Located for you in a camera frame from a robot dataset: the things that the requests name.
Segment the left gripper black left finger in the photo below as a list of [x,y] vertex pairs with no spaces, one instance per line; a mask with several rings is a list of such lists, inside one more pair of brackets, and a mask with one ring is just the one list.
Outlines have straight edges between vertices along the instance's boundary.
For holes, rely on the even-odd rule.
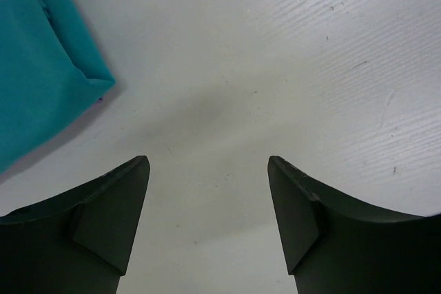
[[2,293],[115,293],[127,272],[150,164],[137,156],[1,217]]

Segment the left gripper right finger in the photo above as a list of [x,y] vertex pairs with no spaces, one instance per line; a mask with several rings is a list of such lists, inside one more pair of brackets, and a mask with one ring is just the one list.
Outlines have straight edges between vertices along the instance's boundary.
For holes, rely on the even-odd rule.
[[269,187],[299,293],[439,293],[440,217],[392,211],[320,182],[279,156]]

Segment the teal t shirt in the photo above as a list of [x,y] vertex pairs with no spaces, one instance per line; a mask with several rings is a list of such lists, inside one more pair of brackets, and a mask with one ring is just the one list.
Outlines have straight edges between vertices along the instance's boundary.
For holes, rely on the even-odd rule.
[[115,84],[73,0],[1,0],[1,169]]

